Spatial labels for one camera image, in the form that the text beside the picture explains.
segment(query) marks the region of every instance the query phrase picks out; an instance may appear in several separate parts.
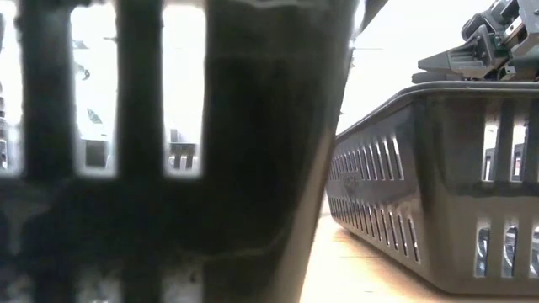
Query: wooden surface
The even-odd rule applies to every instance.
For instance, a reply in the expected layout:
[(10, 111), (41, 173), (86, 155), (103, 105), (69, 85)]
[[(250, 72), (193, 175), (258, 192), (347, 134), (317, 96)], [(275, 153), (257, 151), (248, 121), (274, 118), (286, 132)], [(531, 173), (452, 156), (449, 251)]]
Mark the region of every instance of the wooden surface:
[(351, 236), (323, 211), (301, 303), (539, 302), (539, 299), (455, 297), (429, 287), (377, 250)]

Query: dark gray basket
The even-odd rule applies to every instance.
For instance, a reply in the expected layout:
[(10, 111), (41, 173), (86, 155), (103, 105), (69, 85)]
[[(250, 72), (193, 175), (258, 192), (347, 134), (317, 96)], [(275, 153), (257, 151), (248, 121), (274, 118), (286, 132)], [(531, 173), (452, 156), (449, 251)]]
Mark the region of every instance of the dark gray basket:
[(537, 132), (535, 84), (405, 89), (337, 137), (332, 217), (447, 292), (539, 295)]

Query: wooden floor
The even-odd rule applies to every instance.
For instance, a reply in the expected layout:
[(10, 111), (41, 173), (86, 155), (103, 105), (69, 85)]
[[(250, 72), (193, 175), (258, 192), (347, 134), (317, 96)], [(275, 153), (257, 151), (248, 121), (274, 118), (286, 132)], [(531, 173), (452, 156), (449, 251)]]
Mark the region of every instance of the wooden floor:
[(351, 236), (329, 215), (318, 222), (301, 303), (539, 302), (469, 299), (441, 294), (406, 269)]

